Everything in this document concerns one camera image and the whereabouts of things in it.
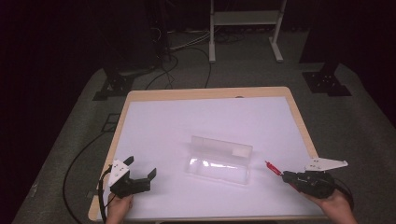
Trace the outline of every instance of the gray floor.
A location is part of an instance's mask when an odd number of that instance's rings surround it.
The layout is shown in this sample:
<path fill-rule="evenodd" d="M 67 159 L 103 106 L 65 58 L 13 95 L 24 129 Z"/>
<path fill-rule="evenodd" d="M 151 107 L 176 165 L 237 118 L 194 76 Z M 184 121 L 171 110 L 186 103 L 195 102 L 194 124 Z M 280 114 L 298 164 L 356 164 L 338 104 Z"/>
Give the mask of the gray floor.
<path fill-rule="evenodd" d="M 321 64 L 299 64 L 307 33 L 281 33 L 279 47 L 285 62 L 276 63 L 265 34 L 250 34 L 240 42 L 217 45 L 217 62 L 212 64 L 208 88 L 286 86 L 289 87 L 320 157 L 346 160 L 347 168 L 332 171 L 354 192 L 355 215 L 359 223 L 393 223 L 396 219 L 396 130 L 368 95 L 356 74 L 343 65 L 336 71 L 352 93 L 349 97 L 313 94 L 301 75 L 317 71 Z M 190 35 L 172 35 L 173 45 Z M 197 48 L 207 52 L 207 45 Z M 194 49 L 174 54 L 178 66 L 170 72 L 174 89 L 203 88 L 209 72 L 205 55 Z M 165 63 L 165 68 L 173 62 Z M 143 90 L 162 71 L 138 77 L 134 90 Z M 68 214 L 62 195 L 64 176 L 77 154 L 100 134 L 109 113 L 120 113 L 124 97 L 92 101 L 104 83 L 103 70 L 92 75 L 81 93 L 62 132 L 49 154 L 32 192 L 26 197 L 14 223 L 76 223 Z M 169 85 L 159 78 L 151 89 Z M 73 213 L 91 223 L 90 192 L 96 188 L 112 133 L 92 143 L 76 160 L 65 186 Z M 330 223 L 327 220 L 279 221 L 278 223 Z"/>

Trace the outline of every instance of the table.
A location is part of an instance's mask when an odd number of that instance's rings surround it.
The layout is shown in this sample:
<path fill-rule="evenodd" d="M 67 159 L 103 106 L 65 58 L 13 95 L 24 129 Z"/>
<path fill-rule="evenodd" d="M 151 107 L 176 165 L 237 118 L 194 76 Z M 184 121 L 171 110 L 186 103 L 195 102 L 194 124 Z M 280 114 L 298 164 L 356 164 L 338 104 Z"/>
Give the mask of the table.
<path fill-rule="evenodd" d="M 107 154 L 106 162 L 104 165 L 104 170 L 107 169 L 108 165 L 113 162 L 114 155 L 116 153 L 116 149 L 120 143 L 121 131 L 123 130 L 124 122 L 127 118 L 128 110 L 130 109 L 130 104 L 136 102 L 159 102 L 159 101 L 177 101 L 177 100 L 213 100 L 213 99 L 234 99 L 235 97 L 244 97 L 244 98 L 258 98 L 258 97 L 284 97 L 289 108 L 292 119 L 295 121 L 296 128 L 301 135 L 304 148 L 306 149 L 307 154 L 309 157 L 317 157 L 318 154 L 314 148 L 314 145 L 309 137 L 308 131 L 304 125 L 303 119 L 300 115 L 297 105 L 294 102 L 294 99 L 291 95 L 291 92 L 286 87 L 257 87 L 257 88 L 230 88 L 230 89 L 200 89 L 200 90 L 165 90 L 165 91 L 132 91 L 128 94 L 124 108 L 122 109 L 120 115 L 120 122 L 115 132 L 113 141 L 111 143 L 109 152 Z M 260 173 L 265 173 L 264 168 L 260 170 Z M 273 174 L 268 175 L 270 179 L 277 179 L 278 176 Z M 286 191 L 290 193 L 290 195 L 298 195 L 294 189 L 290 189 L 286 184 L 281 184 L 281 180 L 279 183 L 276 183 L 276 187 L 282 189 L 287 188 Z M 97 197 L 92 200 L 92 206 L 89 211 L 89 218 L 91 220 L 98 220 L 98 213 L 99 212 L 99 205 Z M 205 218 L 198 218 L 199 220 L 238 220 L 238 219 L 302 219 L 302 218 L 322 218 L 324 217 L 323 214 L 319 211 L 316 206 L 312 206 L 309 208 L 309 211 L 304 211 L 307 213 L 306 215 L 287 215 L 287 216 L 279 216 L 279 215 L 262 215 L 262 216 L 242 216 L 242 217 L 222 217 L 222 216 L 211 216 Z M 197 220 L 197 217 L 175 217 L 175 218 L 146 218 L 146 219 L 138 219 L 143 221 L 164 221 L 164 220 Z"/>

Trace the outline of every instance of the black cable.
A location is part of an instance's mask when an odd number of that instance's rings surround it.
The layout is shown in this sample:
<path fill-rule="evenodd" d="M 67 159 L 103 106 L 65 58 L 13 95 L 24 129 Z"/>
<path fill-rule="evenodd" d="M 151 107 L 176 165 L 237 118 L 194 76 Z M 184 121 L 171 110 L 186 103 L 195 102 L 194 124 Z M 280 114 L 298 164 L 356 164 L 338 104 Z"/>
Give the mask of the black cable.
<path fill-rule="evenodd" d="M 154 72 L 157 68 L 158 68 L 158 64 L 155 64 L 151 68 L 149 68 L 147 71 L 142 71 L 139 73 L 132 73 L 130 75 L 121 75 L 121 76 L 122 77 L 139 77 L 139 76 L 143 76 L 146 74 L 150 74 L 150 73 Z"/>
<path fill-rule="evenodd" d="M 110 199 L 110 201 L 107 202 L 107 204 L 105 205 L 105 208 L 108 207 L 108 205 L 113 202 L 113 200 L 116 198 L 116 195 L 114 194 L 113 197 Z"/>
<path fill-rule="evenodd" d="M 245 39 L 245 35 L 242 33 L 240 34 L 242 37 L 238 37 L 237 35 L 231 35 L 231 34 L 227 34 L 227 33 L 220 33 L 219 36 L 222 37 L 224 39 L 224 41 L 220 41 L 218 40 L 218 36 L 215 36 L 215 42 L 216 44 L 220 44 L 220 45 L 231 45 L 233 43 L 242 41 Z"/>
<path fill-rule="evenodd" d="M 209 56 L 207 55 L 207 53 L 206 53 L 204 50 L 198 49 L 198 48 L 192 48 L 192 47 L 177 49 L 177 50 L 175 50 L 174 52 L 182 51 L 182 50 L 185 50 L 185 49 L 195 49 L 195 50 L 201 51 L 201 52 L 206 56 L 206 58 L 207 58 L 207 63 L 209 64 L 209 73 L 208 73 L 208 75 L 207 75 L 207 79 L 206 79 L 206 83 L 205 83 L 205 89 L 206 89 L 206 88 L 207 88 L 207 84 L 208 84 L 209 79 L 210 79 L 210 75 L 211 75 L 211 73 L 212 73 L 212 64 L 211 64 L 210 61 L 209 61 Z"/>
<path fill-rule="evenodd" d="M 230 38 L 230 36 L 225 33 L 218 33 L 215 36 L 215 42 L 216 42 L 216 44 L 227 43 L 229 38 Z"/>
<path fill-rule="evenodd" d="M 97 135 L 93 140 L 91 140 L 90 143 L 88 143 L 78 154 L 77 156 L 73 159 L 73 161 L 70 163 L 69 167 L 67 168 L 66 174 L 64 175 L 64 184 L 62 186 L 62 197 L 64 199 L 64 205 L 66 206 L 66 209 L 68 211 L 68 213 L 70 214 L 70 216 L 78 223 L 81 224 L 81 221 L 74 215 L 73 211 L 71 210 L 67 200 L 66 200 L 66 182 L 67 182 L 67 177 L 69 176 L 70 170 L 72 169 L 74 163 L 76 162 L 76 160 L 78 159 L 78 157 L 93 143 L 95 142 L 97 139 L 99 139 L 102 135 L 104 135 L 106 132 L 101 132 L 99 135 Z"/>
<path fill-rule="evenodd" d="M 150 83 L 146 86 L 145 90 L 148 90 L 148 89 L 149 89 L 149 86 L 150 86 L 155 80 L 157 80 L 159 77 L 165 75 L 166 73 L 169 73 L 170 71 L 172 71 L 174 68 L 177 67 L 177 65 L 178 65 L 178 58 L 177 58 L 176 56 L 172 55 L 172 54 L 171 54 L 171 57 L 174 58 L 174 59 L 176 60 L 175 65 L 173 65 L 173 66 L 171 67 L 171 69 L 165 70 L 165 72 L 159 74 L 159 75 L 156 76 L 154 79 L 152 79 L 152 80 L 150 81 Z"/>
<path fill-rule="evenodd" d="M 102 216 L 102 220 L 104 223 L 106 223 L 107 217 L 106 217 L 106 211 L 105 211 L 106 207 L 105 207 L 105 203 L 103 200 L 103 194 L 104 194 L 103 182 L 104 182 L 105 176 L 111 172 L 111 167 L 112 166 L 110 165 L 108 167 L 108 169 L 105 170 L 105 172 L 100 177 L 99 183 L 98 183 L 98 199 L 99 199 L 100 214 Z"/>
<path fill-rule="evenodd" d="M 354 203 L 354 201 L 353 201 L 353 195 L 352 195 L 352 192 L 350 191 L 350 189 L 347 187 L 347 185 L 344 184 L 344 182 L 342 182 L 342 181 L 339 180 L 339 179 L 336 179 L 336 180 L 340 181 L 341 183 L 343 183 L 343 184 L 345 185 L 346 189 L 344 189 L 343 187 L 339 186 L 338 184 L 331 183 L 331 182 L 329 182 L 329 181 L 327 181 L 327 180 L 324 180 L 324 179 L 321 179 L 321 178 L 315 178 L 315 179 L 316 179 L 317 181 L 320 181 L 320 182 L 322 182 L 322 183 L 325 183 L 325 184 L 327 184 L 327 185 L 329 185 L 329 186 L 332 186 L 332 187 L 335 188 L 335 189 L 340 190 L 341 193 L 343 193 L 343 194 L 346 196 L 346 199 L 347 199 L 348 202 L 349 202 L 350 210 L 353 211 L 353 209 L 354 209 L 354 207 L 355 207 L 355 203 Z"/>
<path fill-rule="evenodd" d="M 175 78 L 172 77 L 172 75 L 170 75 L 167 70 L 165 70 L 165 68 L 163 67 L 163 64 L 161 64 L 161 69 L 165 72 L 166 76 L 168 77 L 168 84 L 165 86 L 165 89 L 167 89 L 167 87 L 170 86 L 171 90 L 172 90 L 173 89 L 172 82 L 175 81 Z"/>

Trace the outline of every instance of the dark background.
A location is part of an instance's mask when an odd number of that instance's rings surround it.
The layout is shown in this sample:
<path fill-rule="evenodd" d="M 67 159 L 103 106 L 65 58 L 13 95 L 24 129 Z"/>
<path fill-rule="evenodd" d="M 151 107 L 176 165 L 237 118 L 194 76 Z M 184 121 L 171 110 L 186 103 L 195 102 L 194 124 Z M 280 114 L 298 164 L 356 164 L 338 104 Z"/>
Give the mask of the dark background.
<path fill-rule="evenodd" d="M 5 223 L 21 206 L 91 75 L 108 62 L 124 61 L 134 68 L 155 63 L 158 51 L 150 41 L 149 27 L 160 25 L 158 8 L 152 7 L 156 3 L 148 7 L 143 1 L 111 2 L 112 10 L 109 1 L 0 2 L 0 165 L 4 168 L 0 209 L 6 214 Z M 217 8 L 229 2 L 241 10 L 278 7 L 277 1 L 218 1 Z M 169 30 L 208 27 L 209 1 L 172 3 L 165 4 Z M 129 7 L 118 7 L 122 4 Z M 333 46 L 341 43 L 342 51 L 335 55 L 358 74 L 396 125 L 392 6 L 387 0 L 289 0 L 282 30 L 311 28 L 301 63 L 324 62 Z M 125 8 L 134 8 L 134 13 L 122 17 Z M 134 42 L 125 41 L 125 36 L 134 36 Z"/>

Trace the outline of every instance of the wire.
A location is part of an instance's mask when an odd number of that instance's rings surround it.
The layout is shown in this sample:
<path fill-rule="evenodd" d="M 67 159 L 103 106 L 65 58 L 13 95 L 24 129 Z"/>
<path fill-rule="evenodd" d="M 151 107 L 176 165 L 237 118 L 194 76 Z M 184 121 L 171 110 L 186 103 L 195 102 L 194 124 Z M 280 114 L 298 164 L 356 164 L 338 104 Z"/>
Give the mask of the wire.
<path fill-rule="evenodd" d="M 163 76 L 163 75 L 169 73 L 170 71 L 172 71 L 173 69 L 175 69 L 175 68 L 177 67 L 177 65 L 178 65 L 178 58 L 177 58 L 176 56 L 172 55 L 172 54 L 171 54 L 170 56 L 176 60 L 175 65 L 173 65 L 169 70 L 164 70 L 165 72 L 159 74 L 159 75 L 156 76 L 154 79 L 152 79 L 152 80 L 150 81 L 150 83 L 146 86 L 145 90 L 148 90 L 148 89 L 149 89 L 149 86 L 150 86 L 155 80 L 157 80 L 159 77 L 161 77 L 161 76 Z"/>
<path fill-rule="evenodd" d="M 212 73 L 212 64 L 209 61 L 209 56 L 207 55 L 207 53 L 204 50 L 198 49 L 198 48 L 183 48 L 183 49 L 175 50 L 175 52 L 181 51 L 181 50 L 185 50 L 185 49 L 195 49 L 195 50 L 201 51 L 206 56 L 207 63 L 209 64 L 209 73 L 207 75 L 207 79 L 206 79 L 206 82 L 205 82 L 205 89 L 206 89 L 207 88 L 207 84 L 209 83 L 209 79 L 210 79 L 211 73 Z"/>
<path fill-rule="evenodd" d="M 347 187 L 347 185 L 344 182 L 342 182 L 340 179 L 336 179 L 336 180 L 340 181 L 344 185 L 344 187 L 346 187 L 346 189 L 344 189 L 343 187 L 341 187 L 341 186 L 339 186 L 339 185 L 337 185 L 335 183 L 329 182 L 329 181 L 321 179 L 321 178 L 318 178 L 316 180 L 320 181 L 322 183 L 325 183 L 325 184 L 327 184 L 329 186 L 332 186 L 335 189 L 340 190 L 346 196 L 347 200 L 349 201 L 350 210 L 353 211 L 353 209 L 355 207 L 355 203 L 354 203 L 354 200 L 353 200 L 353 195 L 352 195 L 352 192 L 350 191 L 350 189 Z"/>
<path fill-rule="evenodd" d="M 78 159 L 78 157 L 92 144 L 94 143 L 96 140 L 98 140 L 100 137 L 102 137 L 102 135 L 104 135 L 107 132 L 101 132 L 99 135 L 97 135 L 95 138 L 93 138 L 93 140 L 91 140 L 91 142 L 89 142 L 78 154 L 77 156 L 73 159 L 73 161 L 70 163 L 69 167 L 67 168 L 66 174 L 64 175 L 64 184 L 62 186 L 62 197 L 64 199 L 64 205 L 66 206 L 67 211 L 69 212 L 70 216 L 78 223 L 81 224 L 81 221 L 74 215 L 73 211 L 71 210 L 69 203 L 66 200 L 66 182 L 67 182 L 67 177 L 69 176 L 70 170 L 72 169 L 74 163 L 76 162 L 76 160 Z"/>
<path fill-rule="evenodd" d="M 99 182 L 98 182 L 99 208 L 100 208 L 100 214 L 102 216 L 102 220 L 103 220 L 104 223 L 106 223 L 107 217 L 106 217 L 106 211 L 105 211 L 106 207 L 105 207 L 105 203 L 103 201 L 103 194 L 104 194 L 104 191 L 105 191 L 104 188 L 103 188 L 103 182 L 104 182 L 105 176 L 111 172 L 111 168 L 112 168 L 112 165 L 110 165 L 107 168 L 107 170 L 105 170 L 105 172 L 102 174 L 102 176 L 100 177 Z"/>
<path fill-rule="evenodd" d="M 343 182 L 342 180 L 338 179 L 338 178 L 335 178 L 334 180 L 340 182 L 340 183 L 344 186 L 344 188 L 345 188 L 345 189 L 347 190 L 347 192 L 349 193 L 351 202 L 354 203 L 354 202 L 353 202 L 352 190 L 350 190 L 350 188 L 347 186 L 347 184 L 346 184 L 345 182 Z"/>
<path fill-rule="evenodd" d="M 142 72 L 138 72 L 138 73 L 132 73 L 130 75 L 121 75 L 121 76 L 122 77 L 139 77 L 139 76 L 143 76 L 143 75 L 146 75 L 146 74 L 150 74 L 150 73 L 154 72 L 157 68 L 158 68 L 158 65 L 156 64 L 156 65 L 152 66 L 151 68 L 149 68 L 146 71 L 142 71 Z"/>
<path fill-rule="evenodd" d="M 151 30 L 156 30 L 156 31 L 158 31 L 159 36 L 158 36 L 157 40 L 152 40 L 154 43 L 157 43 L 157 41 L 159 41 L 159 40 L 161 39 L 161 36 L 162 36 L 163 33 L 161 32 L 160 29 L 158 29 L 158 28 L 156 28 L 156 27 L 151 27 L 150 29 L 151 29 Z"/>
<path fill-rule="evenodd" d="M 113 197 L 110 199 L 110 201 L 108 201 L 108 203 L 106 204 L 105 207 L 108 207 L 108 205 L 113 202 L 114 198 L 116 198 L 116 195 L 114 194 Z"/>
<path fill-rule="evenodd" d="M 228 34 L 227 32 L 219 33 L 218 35 L 215 36 L 215 42 L 216 44 L 230 45 L 245 39 L 245 34 L 243 32 L 240 35 L 241 37 L 238 37 L 237 35 Z"/>
<path fill-rule="evenodd" d="M 177 46 L 177 47 L 172 47 L 172 48 L 169 48 L 169 49 L 170 50 L 175 50 L 175 49 L 186 48 L 188 46 L 195 45 L 195 44 L 197 44 L 199 42 L 202 42 L 202 41 L 208 39 L 209 37 L 210 37 L 210 33 L 208 31 L 206 31 L 206 34 L 204 34 L 204 35 L 202 35 L 202 36 L 200 36 L 198 38 L 195 38 L 195 39 L 193 39 L 192 41 L 190 41 L 190 42 L 188 42 L 186 44 L 183 44 L 183 45 L 180 45 L 180 46 Z"/>
<path fill-rule="evenodd" d="M 166 76 L 168 77 L 168 84 L 165 86 L 165 89 L 167 89 L 168 86 L 170 86 L 171 90 L 172 90 L 173 89 L 172 83 L 175 81 L 175 78 L 172 77 L 172 75 L 170 75 L 169 72 L 166 71 L 164 68 L 163 68 L 163 71 L 165 72 Z"/>
<path fill-rule="evenodd" d="M 176 33 L 177 31 L 169 31 L 168 34 Z M 206 33 L 207 30 L 184 30 L 180 31 L 181 33 L 191 34 L 191 35 L 198 35 L 200 33 Z"/>

